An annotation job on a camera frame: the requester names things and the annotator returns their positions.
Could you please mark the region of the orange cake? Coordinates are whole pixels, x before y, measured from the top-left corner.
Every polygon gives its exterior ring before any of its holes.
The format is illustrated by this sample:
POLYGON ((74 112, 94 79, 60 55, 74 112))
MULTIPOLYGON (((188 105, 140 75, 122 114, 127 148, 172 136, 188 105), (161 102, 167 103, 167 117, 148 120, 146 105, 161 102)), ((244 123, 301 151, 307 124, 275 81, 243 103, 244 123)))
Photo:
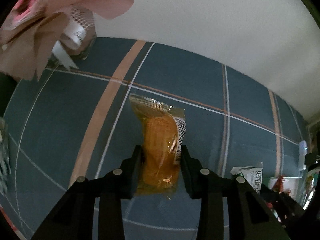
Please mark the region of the orange cake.
POLYGON ((136 94, 129 100, 143 132, 144 162, 136 195, 171 194, 177 187, 187 130, 184 109, 136 94))

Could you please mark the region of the green white cracker packet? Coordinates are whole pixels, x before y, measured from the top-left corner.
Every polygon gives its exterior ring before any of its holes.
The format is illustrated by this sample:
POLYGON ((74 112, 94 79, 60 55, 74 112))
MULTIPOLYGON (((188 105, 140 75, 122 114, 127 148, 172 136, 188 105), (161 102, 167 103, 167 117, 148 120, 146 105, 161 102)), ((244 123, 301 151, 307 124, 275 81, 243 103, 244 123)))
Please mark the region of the green white cracker packet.
POLYGON ((230 171, 233 176, 241 176, 248 181, 253 189, 260 194, 263 181, 263 162, 260 161, 254 166, 233 167, 230 171))

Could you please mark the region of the tall red snack bag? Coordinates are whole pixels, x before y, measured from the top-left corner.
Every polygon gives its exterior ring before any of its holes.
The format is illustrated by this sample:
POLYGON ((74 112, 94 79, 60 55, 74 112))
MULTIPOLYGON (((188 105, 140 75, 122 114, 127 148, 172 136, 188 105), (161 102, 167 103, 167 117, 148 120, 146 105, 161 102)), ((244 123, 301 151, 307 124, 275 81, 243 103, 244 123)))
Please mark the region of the tall red snack bag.
POLYGON ((272 187, 272 191, 276 192, 276 193, 285 193, 288 196, 290 195, 291 191, 290 190, 284 190, 284 177, 283 176, 279 176, 277 181, 275 182, 275 184, 272 187))

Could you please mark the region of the shallow pale green tray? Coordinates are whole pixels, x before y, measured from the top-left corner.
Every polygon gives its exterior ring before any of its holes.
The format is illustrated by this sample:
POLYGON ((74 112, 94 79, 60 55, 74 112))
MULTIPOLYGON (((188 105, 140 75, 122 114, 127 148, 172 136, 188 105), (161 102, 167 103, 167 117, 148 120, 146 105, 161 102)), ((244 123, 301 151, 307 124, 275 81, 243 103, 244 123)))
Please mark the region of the shallow pale green tray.
MULTIPOLYGON (((278 177, 271 177, 267 182, 267 187, 272 189, 278 177)), ((304 182, 302 177, 284 177, 284 190, 290 190, 290 197, 296 202, 300 202, 304 194, 304 182)))

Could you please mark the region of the silver metal object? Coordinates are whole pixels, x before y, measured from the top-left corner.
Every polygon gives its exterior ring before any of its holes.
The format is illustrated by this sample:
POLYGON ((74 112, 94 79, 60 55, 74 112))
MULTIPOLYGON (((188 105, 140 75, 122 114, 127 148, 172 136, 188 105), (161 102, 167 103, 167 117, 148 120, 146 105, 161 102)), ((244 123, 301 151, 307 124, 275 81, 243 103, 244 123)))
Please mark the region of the silver metal object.
POLYGON ((309 188, 305 191, 303 201, 302 201, 302 208, 306 210, 313 199, 313 195, 315 193, 315 187, 309 188))

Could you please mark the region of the black plug adapter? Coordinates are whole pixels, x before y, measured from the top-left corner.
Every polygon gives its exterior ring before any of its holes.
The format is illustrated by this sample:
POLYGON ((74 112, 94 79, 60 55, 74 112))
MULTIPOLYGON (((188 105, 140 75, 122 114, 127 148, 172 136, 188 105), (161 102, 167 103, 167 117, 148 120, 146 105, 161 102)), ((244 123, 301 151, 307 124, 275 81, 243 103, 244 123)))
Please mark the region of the black plug adapter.
POLYGON ((311 152, 305 155, 304 164, 306 166, 311 166, 318 163, 320 160, 320 155, 318 152, 311 152))

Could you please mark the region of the white power strip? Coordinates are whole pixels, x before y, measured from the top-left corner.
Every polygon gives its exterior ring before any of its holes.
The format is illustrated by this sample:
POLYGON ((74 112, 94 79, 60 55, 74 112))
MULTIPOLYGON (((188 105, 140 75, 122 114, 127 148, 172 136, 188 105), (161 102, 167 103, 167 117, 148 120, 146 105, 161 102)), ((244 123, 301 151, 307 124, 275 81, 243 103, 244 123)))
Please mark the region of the white power strip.
POLYGON ((299 142, 299 158, 298 158, 298 170, 304 171, 306 169, 305 156, 308 153, 308 146, 305 140, 299 142))

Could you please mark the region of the blue plaid tablecloth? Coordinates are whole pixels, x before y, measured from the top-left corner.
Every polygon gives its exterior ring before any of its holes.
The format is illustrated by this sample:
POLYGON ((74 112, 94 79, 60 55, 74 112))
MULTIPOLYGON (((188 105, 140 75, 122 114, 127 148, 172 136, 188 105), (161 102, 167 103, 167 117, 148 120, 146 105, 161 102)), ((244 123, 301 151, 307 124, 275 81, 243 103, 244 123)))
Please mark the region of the blue plaid tablecloth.
POLYGON ((153 98, 185 111, 183 143, 201 164, 226 178, 235 166, 263 163, 263 178, 305 177, 299 146, 309 135, 303 117, 281 97, 209 58, 145 42, 124 77, 112 80, 134 40, 99 38, 69 72, 56 66, 18 83, 4 119, 12 176, 1 205, 31 239, 66 192, 87 127, 101 99, 103 115, 89 158, 88 179, 118 168, 143 141, 129 96, 153 98))

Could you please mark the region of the pink paper flower bouquet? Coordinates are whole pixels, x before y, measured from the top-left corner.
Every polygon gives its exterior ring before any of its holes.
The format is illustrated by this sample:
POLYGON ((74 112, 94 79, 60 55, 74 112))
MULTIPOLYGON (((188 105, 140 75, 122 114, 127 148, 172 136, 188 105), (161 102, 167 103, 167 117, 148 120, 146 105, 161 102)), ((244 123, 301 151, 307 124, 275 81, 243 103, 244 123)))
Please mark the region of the pink paper flower bouquet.
POLYGON ((1 26, 1 72, 26 80, 41 77, 54 45, 70 22, 72 6, 114 19, 133 3, 134 0, 18 0, 1 26))

